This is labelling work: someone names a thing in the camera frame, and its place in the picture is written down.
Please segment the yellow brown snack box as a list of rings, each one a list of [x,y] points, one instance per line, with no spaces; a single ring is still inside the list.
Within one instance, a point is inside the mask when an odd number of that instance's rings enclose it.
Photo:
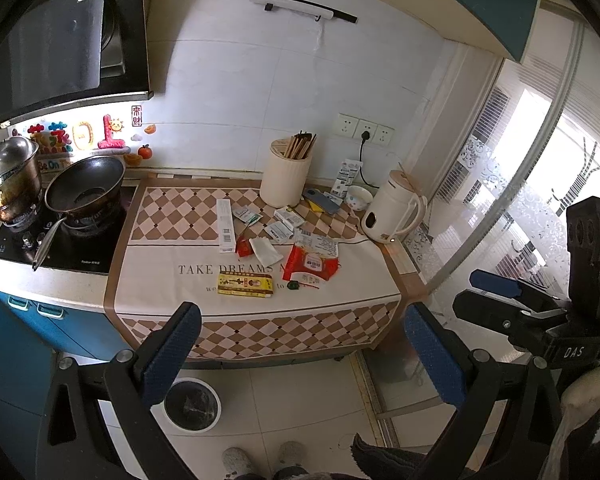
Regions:
[[[227,296],[268,298],[274,294],[274,282],[268,274],[222,272],[216,291]]]

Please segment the white green medicine sachet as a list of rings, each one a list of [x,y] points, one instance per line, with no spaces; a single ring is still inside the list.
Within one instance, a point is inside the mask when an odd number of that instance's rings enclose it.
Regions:
[[[260,212],[253,211],[247,206],[234,207],[232,214],[235,219],[242,222],[245,226],[252,226],[262,219]]]

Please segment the long white carton box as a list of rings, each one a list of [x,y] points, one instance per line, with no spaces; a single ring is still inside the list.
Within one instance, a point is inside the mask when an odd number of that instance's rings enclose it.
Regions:
[[[232,205],[227,198],[216,201],[216,227],[218,228],[219,251],[232,254],[236,248]]]

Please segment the white round trash bin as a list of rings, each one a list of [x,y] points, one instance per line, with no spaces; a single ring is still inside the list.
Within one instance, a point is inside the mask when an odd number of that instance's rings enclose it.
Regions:
[[[218,393],[203,380],[191,377],[176,380],[162,406],[173,425],[194,434],[214,428],[222,414]]]

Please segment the white electric kettle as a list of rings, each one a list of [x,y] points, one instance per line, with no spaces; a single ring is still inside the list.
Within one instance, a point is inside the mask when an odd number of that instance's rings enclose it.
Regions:
[[[414,231],[425,217],[427,200],[407,174],[392,170],[361,220],[371,240],[390,244]]]

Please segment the blue lower cabinet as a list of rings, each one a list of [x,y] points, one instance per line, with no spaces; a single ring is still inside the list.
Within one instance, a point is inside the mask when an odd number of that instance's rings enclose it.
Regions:
[[[62,352],[108,361],[128,344],[101,313],[0,292],[0,451],[35,477],[44,405]]]

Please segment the printed white receipt wrapper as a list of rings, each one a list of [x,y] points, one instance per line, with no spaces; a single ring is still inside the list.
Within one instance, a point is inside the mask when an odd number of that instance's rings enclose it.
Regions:
[[[292,238],[294,244],[306,252],[314,252],[325,258],[335,259],[339,256],[338,243],[332,238],[298,229]]]

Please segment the grey left slipper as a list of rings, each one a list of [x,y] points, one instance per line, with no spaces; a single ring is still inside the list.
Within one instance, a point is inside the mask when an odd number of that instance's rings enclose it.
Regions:
[[[256,472],[251,458],[241,448],[227,448],[222,453],[222,463],[227,479],[238,479]]]

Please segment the grey slipper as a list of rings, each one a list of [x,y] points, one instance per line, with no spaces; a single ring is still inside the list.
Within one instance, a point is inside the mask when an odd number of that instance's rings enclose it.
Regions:
[[[227,448],[222,453],[222,463],[227,479],[238,479],[256,472],[251,458],[241,448]]]
[[[281,474],[305,474],[302,463],[306,457],[306,449],[297,441],[284,442],[278,450],[276,471]]]

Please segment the grey right slipper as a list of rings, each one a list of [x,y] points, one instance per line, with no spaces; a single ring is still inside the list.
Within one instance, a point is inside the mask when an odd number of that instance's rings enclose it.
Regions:
[[[281,474],[305,474],[302,463],[306,457],[306,449],[297,441],[284,442],[278,450],[276,471]]]

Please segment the cream chopstick holder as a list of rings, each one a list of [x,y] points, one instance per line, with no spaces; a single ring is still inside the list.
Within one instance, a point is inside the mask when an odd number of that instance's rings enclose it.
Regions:
[[[271,143],[262,174],[260,197],[274,208],[300,203],[311,166],[312,152],[300,159],[285,156],[290,144],[291,138],[277,139]]]

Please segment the small red sachet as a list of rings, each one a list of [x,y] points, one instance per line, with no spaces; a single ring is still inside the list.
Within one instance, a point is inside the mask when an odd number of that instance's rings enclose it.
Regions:
[[[236,254],[240,258],[246,258],[253,254],[253,249],[248,238],[239,237],[236,242]]]

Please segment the black wok pan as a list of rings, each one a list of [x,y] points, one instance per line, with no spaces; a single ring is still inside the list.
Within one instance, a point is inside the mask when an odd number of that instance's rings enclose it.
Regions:
[[[56,233],[65,229],[73,237],[89,237],[106,230],[121,209],[125,164],[116,156],[90,156],[75,162],[54,177],[46,188],[45,206],[58,214],[32,261],[38,270]]]

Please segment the black range hood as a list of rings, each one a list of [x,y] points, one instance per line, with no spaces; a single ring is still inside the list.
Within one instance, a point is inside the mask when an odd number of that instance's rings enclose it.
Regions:
[[[0,123],[148,100],[150,0],[34,0],[0,44]]]

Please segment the orange fruit wall decoration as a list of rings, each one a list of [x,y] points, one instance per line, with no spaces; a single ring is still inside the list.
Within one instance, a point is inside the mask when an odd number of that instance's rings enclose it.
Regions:
[[[143,160],[151,159],[152,154],[154,154],[154,152],[148,144],[142,145],[137,150],[137,155],[140,156]]]

